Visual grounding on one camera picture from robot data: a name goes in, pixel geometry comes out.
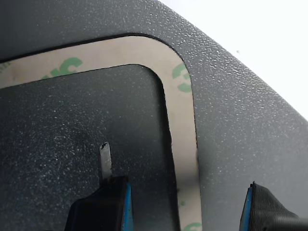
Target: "metal terminal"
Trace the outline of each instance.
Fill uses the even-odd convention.
[[[100,184],[112,177],[110,146],[106,142],[100,147]]]

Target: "beige tape liner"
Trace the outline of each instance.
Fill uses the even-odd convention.
[[[40,53],[0,64],[0,88],[47,77],[139,64],[161,79],[178,192],[180,227],[201,230],[201,199],[191,80],[182,59],[166,44],[147,37],[113,38]]]

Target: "textured surface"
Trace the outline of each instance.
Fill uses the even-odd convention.
[[[7,0],[0,28],[6,31],[0,37],[0,59],[124,33],[164,41],[192,76],[204,229],[238,229],[253,180],[290,211],[308,216],[307,122],[217,43],[158,1]]]
[[[158,77],[136,65],[2,89],[1,229],[64,230],[71,204],[99,187],[109,141],[114,175],[131,182],[135,230],[177,230],[163,96]]]

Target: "white background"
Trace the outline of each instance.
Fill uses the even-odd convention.
[[[161,1],[241,60],[308,120],[308,1]]]

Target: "green printed logo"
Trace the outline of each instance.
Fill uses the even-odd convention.
[[[187,225],[183,231],[202,231],[202,225],[199,222],[194,222]]]
[[[80,65],[82,65],[82,61],[80,59],[76,58],[76,57],[66,59],[61,64],[59,69],[55,68],[52,71],[50,71],[51,77],[65,76],[65,75],[76,73],[76,70],[70,71],[70,70],[68,70],[68,68],[70,66],[78,67]],[[50,77],[48,75],[45,75],[44,77],[42,77],[42,79],[46,79],[46,78],[50,78]]]
[[[6,68],[8,68],[10,65],[11,65],[10,62],[6,62],[6,63],[0,64],[0,74],[1,74]]]
[[[190,79],[190,77],[189,77],[188,71],[187,71],[184,63],[181,63],[181,64],[177,65],[173,69],[172,77],[173,78],[178,78],[178,77],[182,77],[183,78],[183,83],[178,85],[178,89],[180,91],[183,91],[183,92],[190,92],[190,91],[192,91],[191,84],[185,83],[185,80]]]

